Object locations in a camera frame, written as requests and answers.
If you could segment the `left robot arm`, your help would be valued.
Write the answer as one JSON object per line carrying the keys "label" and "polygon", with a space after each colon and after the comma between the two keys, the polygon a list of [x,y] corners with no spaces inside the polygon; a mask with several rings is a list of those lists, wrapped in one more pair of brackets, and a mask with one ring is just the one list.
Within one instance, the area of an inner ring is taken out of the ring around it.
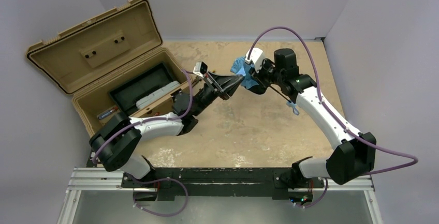
{"label": "left robot arm", "polygon": [[202,78],[204,86],[198,93],[191,87],[189,93],[174,95],[172,110],[167,114],[143,118],[115,114],[89,141],[95,153],[92,162],[100,163],[109,172],[122,170],[138,180],[151,173],[154,170],[151,163],[135,155],[137,145],[141,141],[190,132],[198,123],[196,117],[217,98],[228,100],[245,76],[223,76],[208,71]]}

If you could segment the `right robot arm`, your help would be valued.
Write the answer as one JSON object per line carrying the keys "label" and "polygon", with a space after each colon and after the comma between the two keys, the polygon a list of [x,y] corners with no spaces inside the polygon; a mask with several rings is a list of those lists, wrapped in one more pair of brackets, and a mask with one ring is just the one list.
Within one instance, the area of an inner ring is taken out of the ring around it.
{"label": "right robot arm", "polygon": [[320,128],[333,152],[328,158],[307,157],[292,164],[288,182],[301,184],[314,177],[330,178],[343,185],[374,169],[376,138],[351,125],[323,96],[317,83],[301,74],[296,54],[283,48],[274,52],[274,60],[254,48],[246,53],[249,74],[260,86],[280,87],[281,92],[300,107]]}

